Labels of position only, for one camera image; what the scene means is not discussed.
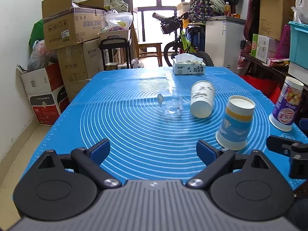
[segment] green bag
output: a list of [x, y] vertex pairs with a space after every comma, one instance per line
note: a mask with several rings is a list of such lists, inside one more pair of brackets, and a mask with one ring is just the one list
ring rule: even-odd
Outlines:
[[44, 40], [43, 19], [36, 22], [33, 26], [31, 37], [29, 40], [29, 46], [31, 47], [31, 49], [36, 40]]

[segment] refrigerator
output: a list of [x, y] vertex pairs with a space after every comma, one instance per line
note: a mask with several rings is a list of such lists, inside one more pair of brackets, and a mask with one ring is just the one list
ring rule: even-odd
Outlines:
[[238, 73], [241, 40], [246, 20], [221, 16], [205, 19], [205, 52], [215, 67], [226, 67]]

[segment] bicycle tire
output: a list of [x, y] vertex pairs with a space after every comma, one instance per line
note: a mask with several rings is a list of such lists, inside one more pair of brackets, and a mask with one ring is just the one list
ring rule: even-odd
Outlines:
[[[178, 48], [180, 48], [180, 49], [181, 49], [181, 44], [182, 44], [182, 43], [178, 43]], [[172, 41], [172, 42], [168, 43], [168, 44], [165, 46], [165, 48], [164, 48], [164, 58], [165, 58], [166, 63], [168, 64], [169, 67], [173, 67], [173, 65], [172, 65], [172, 63], [170, 62], [170, 59], [169, 59], [169, 57], [168, 57], [168, 50], [169, 50], [170, 48], [173, 48], [173, 49], [174, 49], [174, 47], [175, 47], [175, 42]]]
[[202, 58], [207, 67], [214, 67], [211, 57], [206, 52], [198, 51], [196, 53], [190, 53], [190, 54]]

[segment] white paper cup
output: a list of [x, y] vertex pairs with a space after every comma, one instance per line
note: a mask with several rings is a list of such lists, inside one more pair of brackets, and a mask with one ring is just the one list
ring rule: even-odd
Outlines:
[[237, 151], [247, 146], [255, 107], [247, 97], [234, 95], [229, 98], [221, 127], [216, 132], [216, 140], [222, 147]]
[[299, 109], [304, 84], [293, 77], [287, 76], [278, 101], [269, 115], [269, 121], [281, 131], [292, 130], [292, 123]]
[[192, 86], [190, 112], [197, 118], [207, 118], [212, 114], [215, 88], [208, 81], [198, 81]]

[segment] wooden chair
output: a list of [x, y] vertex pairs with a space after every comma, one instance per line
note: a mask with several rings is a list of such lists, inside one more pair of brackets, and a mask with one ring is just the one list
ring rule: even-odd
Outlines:
[[[133, 34], [133, 40], [135, 41], [136, 57], [138, 59], [146, 58], [146, 57], [157, 57], [157, 59], [158, 59], [158, 66], [162, 67], [163, 66], [163, 58], [162, 58], [162, 54], [161, 54], [162, 42], [156, 42], [156, 43], [138, 42], [138, 37], [137, 37], [136, 30], [134, 28], [134, 24], [132, 24], [131, 33]], [[140, 49], [151, 48], [151, 47], [155, 47], [156, 48], [156, 52], [143, 52], [143, 53], [140, 53]]]

